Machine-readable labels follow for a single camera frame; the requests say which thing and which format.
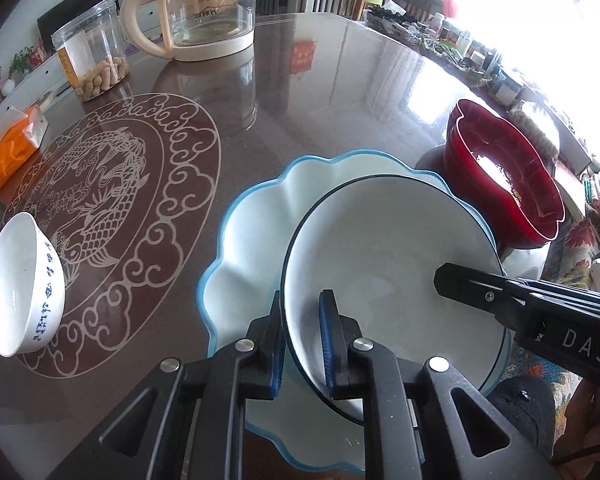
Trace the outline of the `black television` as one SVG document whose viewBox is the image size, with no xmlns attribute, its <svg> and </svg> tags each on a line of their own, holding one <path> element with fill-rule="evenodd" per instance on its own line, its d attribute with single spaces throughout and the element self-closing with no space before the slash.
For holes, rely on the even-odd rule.
<svg viewBox="0 0 600 480">
<path fill-rule="evenodd" d="M 38 23 L 38 31 L 42 39 L 44 50 L 47 54 L 55 52 L 52 43 L 52 35 L 61 26 L 69 23 L 71 20 L 90 10 L 92 6 L 100 3 L 102 0 L 62 0 L 53 8 L 42 14 L 36 22 Z"/>
</svg>

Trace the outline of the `red flower-shaped dish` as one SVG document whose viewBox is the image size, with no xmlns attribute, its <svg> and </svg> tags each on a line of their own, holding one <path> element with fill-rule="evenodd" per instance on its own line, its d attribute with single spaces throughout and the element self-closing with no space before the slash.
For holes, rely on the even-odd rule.
<svg viewBox="0 0 600 480">
<path fill-rule="evenodd" d="M 458 100 L 446 126 L 443 167 L 453 193 L 482 214 L 501 246 L 539 248 L 557 237 L 562 196 L 536 149 L 506 119 Z"/>
</svg>

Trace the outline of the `white tv cabinet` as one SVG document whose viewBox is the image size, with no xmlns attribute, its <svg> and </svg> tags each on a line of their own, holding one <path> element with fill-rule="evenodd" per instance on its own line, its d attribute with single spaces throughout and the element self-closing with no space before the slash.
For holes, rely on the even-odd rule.
<svg viewBox="0 0 600 480">
<path fill-rule="evenodd" d="M 59 61 L 53 54 L 40 67 L 18 84 L 15 90 L 0 103 L 0 119 L 9 107 L 25 110 L 50 90 L 57 91 L 68 87 L 68 79 Z"/>
</svg>

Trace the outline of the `basket of sundries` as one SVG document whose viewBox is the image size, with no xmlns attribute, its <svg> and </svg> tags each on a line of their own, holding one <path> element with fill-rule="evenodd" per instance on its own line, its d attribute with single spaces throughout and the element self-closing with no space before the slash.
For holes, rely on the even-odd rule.
<svg viewBox="0 0 600 480">
<path fill-rule="evenodd" d="M 364 23 L 378 32 L 424 32 L 426 26 L 400 6 L 395 9 L 371 4 L 363 12 Z"/>
</svg>

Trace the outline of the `white bowl blue characters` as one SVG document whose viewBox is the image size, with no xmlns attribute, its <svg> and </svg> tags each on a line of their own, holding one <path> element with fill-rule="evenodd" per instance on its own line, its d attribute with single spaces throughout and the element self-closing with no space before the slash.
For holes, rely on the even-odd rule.
<svg viewBox="0 0 600 480">
<path fill-rule="evenodd" d="M 15 214 L 0 232 L 0 356 L 45 347 L 64 307 L 64 270 L 54 246 L 30 214 Z"/>
</svg>

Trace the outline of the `bagged snack pack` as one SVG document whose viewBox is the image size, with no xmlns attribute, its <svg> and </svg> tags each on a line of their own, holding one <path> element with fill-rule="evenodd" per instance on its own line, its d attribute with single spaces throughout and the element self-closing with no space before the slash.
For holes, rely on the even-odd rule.
<svg viewBox="0 0 600 480">
<path fill-rule="evenodd" d="M 554 162 L 560 150 L 560 133 L 544 108 L 519 101 L 508 112 L 508 120 L 529 140 L 542 159 Z"/>
</svg>

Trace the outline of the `clear plastic peanut jar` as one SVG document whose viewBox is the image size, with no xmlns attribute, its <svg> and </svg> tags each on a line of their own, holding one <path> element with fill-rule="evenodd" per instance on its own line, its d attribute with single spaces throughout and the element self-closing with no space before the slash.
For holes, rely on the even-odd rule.
<svg viewBox="0 0 600 480">
<path fill-rule="evenodd" d="M 52 44 L 81 102 L 96 99 L 129 76 L 116 0 L 102 0 L 58 28 Z"/>
</svg>

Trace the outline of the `white ribbed bowl black rim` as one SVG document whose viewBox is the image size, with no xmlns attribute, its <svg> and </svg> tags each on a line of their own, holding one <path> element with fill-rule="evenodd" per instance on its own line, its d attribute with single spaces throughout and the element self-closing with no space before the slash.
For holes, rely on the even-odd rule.
<svg viewBox="0 0 600 480">
<path fill-rule="evenodd" d="M 489 313 L 440 296 L 434 274 L 447 262 L 502 274 L 486 222 L 451 194 L 415 178 L 357 178 L 323 195 L 291 237 L 282 315 L 306 383 L 339 415 L 360 422 L 359 400 L 334 401 L 325 382 L 318 296 L 363 336 L 423 363 L 443 356 L 480 392 L 498 383 L 510 355 L 507 330 Z"/>
</svg>

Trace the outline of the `orange tissue pack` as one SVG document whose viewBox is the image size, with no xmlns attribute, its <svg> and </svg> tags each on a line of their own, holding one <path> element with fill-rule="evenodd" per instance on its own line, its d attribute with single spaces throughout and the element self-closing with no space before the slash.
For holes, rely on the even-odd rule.
<svg viewBox="0 0 600 480">
<path fill-rule="evenodd" d="M 10 108 L 0 119 L 0 191 L 40 148 L 47 127 L 48 121 L 38 104 L 24 112 Z"/>
</svg>

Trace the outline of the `blue scalloped bowl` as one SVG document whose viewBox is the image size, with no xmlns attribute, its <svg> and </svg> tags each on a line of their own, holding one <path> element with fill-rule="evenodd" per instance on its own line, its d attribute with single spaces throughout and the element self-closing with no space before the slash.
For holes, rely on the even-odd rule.
<svg viewBox="0 0 600 480">
<path fill-rule="evenodd" d="M 274 292 L 279 290 L 282 296 L 285 255 L 294 230 L 310 208 L 343 183 L 380 174 L 429 182 L 482 219 L 438 174 L 407 167 L 388 154 L 366 150 L 333 159 L 301 157 L 278 178 L 243 192 L 221 223 L 215 260 L 204 271 L 197 292 L 211 350 L 245 335 L 254 318 L 268 313 Z M 325 404 L 302 377 L 290 344 L 287 350 L 282 388 L 276 399 L 247 405 L 249 430 L 270 440 L 294 468 L 361 472 L 361 422 L 351 422 Z"/>
</svg>

